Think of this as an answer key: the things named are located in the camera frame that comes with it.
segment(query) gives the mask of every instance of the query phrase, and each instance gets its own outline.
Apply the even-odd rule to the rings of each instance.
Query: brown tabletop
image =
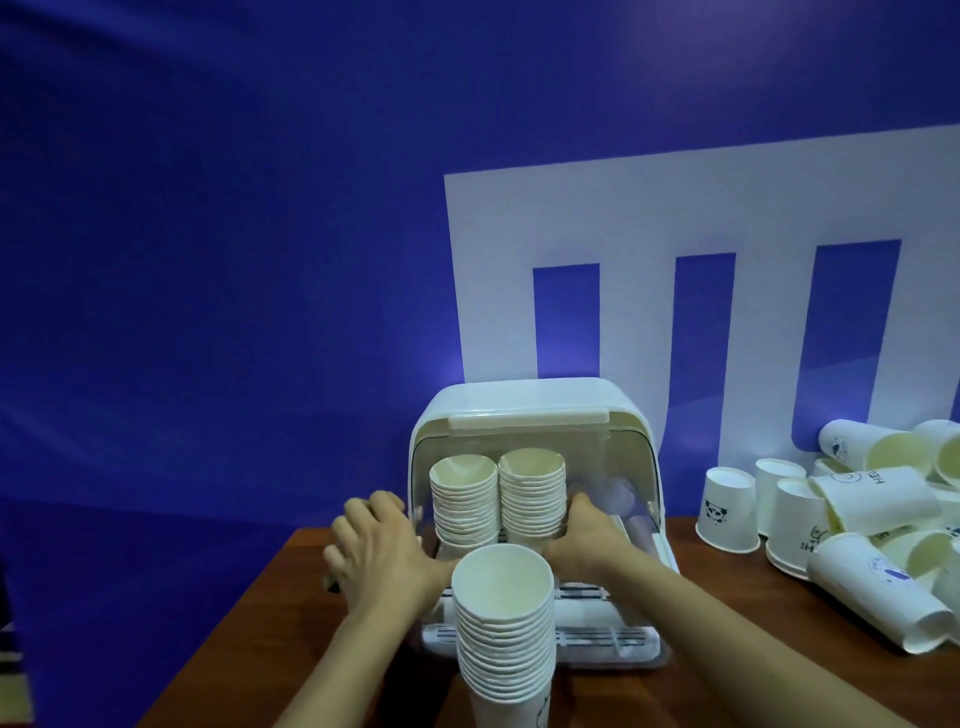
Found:
[[[903,655],[816,587],[775,570],[762,549],[748,556],[714,550],[694,535],[693,524],[693,519],[670,519],[667,526],[685,576],[918,726],[960,724],[960,648]],[[345,613],[342,599],[321,585],[328,543],[326,529],[294,534],[140,727],[272,725],[324,654]],[[429,716],[439,710],[438,727],[470,726],[467,692],[453,677],[455,668],[453,661],[402,650],[370,723],[418,728],[410,711],[419,706]],[[551,726],[599,728],[614,721],[621,726],[734,725],[677,654],[652,671],[558,667]]]

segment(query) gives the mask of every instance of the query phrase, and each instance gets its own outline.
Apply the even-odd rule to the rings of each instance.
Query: hand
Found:
[[[337,543],[324,550],[324,560],[351,614],[380,611],[407,628],[450,584],[456,562],[435,561],[423,552],[403,515],[403,501],[392,493],[348,500],[333,532]]]
[[[566,535],[547,545],[543,558],[566,581],[581,581],[607,588],[611,566],[619,558],[642,553],[613,520],[589,497],[578,493],[570,501]]]

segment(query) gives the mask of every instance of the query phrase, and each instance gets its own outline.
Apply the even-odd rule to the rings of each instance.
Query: right hand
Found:
[[[552,541],[543,558],[564,581],[580,581],[607,588],[612,566],[617,559],[642,553],[613,523],[606,513],[590,502],[584,493],[570,501],[566,535]]]

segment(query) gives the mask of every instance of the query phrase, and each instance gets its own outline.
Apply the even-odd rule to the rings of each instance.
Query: white plastic container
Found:
[[[431,541],[430,469],[450,455],[474,453],[494,462],[511,450],[544,448],[563,456],[567,483],[609,489],[616,484],[617,508],[632,504],[626,520],[652,519],[656,555],[677,562],[666,538],[663,489],[653,430],[630,399],[612,382],[594,377],[522,379],[457,384],[427,405],[410,438],[407,512],[425,543]],[[455,656],[449,592],[422,629],[424,647]],[[658,667],[669,649],[648,623],[627,624],[603,590],[588,584],[561,584],[557,614],[576,605],[576,626],[557,627],[557,662],[585,668]]]

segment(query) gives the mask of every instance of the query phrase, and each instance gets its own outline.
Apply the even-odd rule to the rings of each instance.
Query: blue wall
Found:
[[[45,728],[130,725],[293,526],[402,487],[463,377],[444,173],[954,123],[958,13],[0,6],[0,551]]]

